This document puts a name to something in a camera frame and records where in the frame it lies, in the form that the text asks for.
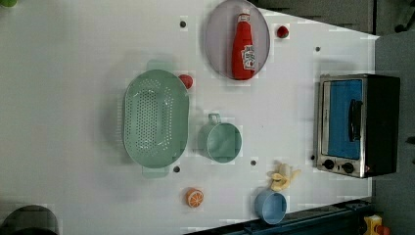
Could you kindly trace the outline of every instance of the ketchup bottle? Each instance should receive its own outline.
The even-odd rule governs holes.
[[[254,76],[255,53],[251,35],[250,10],[244,9],[238,17],[232,51],[232,74],[237,80],[248,80]]]

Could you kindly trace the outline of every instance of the white table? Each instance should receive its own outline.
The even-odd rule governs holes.
[[[255,78],[233,81],[203,50],[203,25],[219,2],[42,0],[0,9],[0,218],[39,204],[66,235],[199,231],[257,218],[254,197],[280,162],[302,170],[283,192],[289,212],[371,196],[371,179],[319,171],[309,158],[319,75],[373,72],[376,37],[262,11],[269,59]],[[290,29],[284,40],[273,35],[281,24]],[[151,59],[173,60],[176,75],[195,79],[188,145],[173,165],[181,171],[159,179],[142,176],[120,139],[123,93]],[[211,112],[242,130],[231,164],[197,151]],[[188,187],[205,193],[196,210],[183,203]]]

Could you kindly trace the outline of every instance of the fruit slice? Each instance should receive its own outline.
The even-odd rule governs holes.
[[[203,200],[204,200],[204,193],[202,193],[202,191],[200,190],[191,188],[186,193],[186,202],[187,202],[187,205],[189,205],[189,207],[191,208],[196,208],[200,206]]]

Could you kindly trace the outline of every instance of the mug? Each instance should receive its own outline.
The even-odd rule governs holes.
[[[263,221],[274,225],[283,220],[287,211],[287,201],[284,195],[265,189],[256,196],[254,208]]]
[[[202,155],[226,164],[241,151],[242,137],[235,125],[222,123],[219,114],[209,114],[208,124],[202,127],[198,143]]]

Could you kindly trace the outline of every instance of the small bowl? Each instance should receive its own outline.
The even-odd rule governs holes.
[[[255,198],[256,214],[268,224],[277,224],[285,216],[287,201],[285,197],[270,189],[266,189]]]

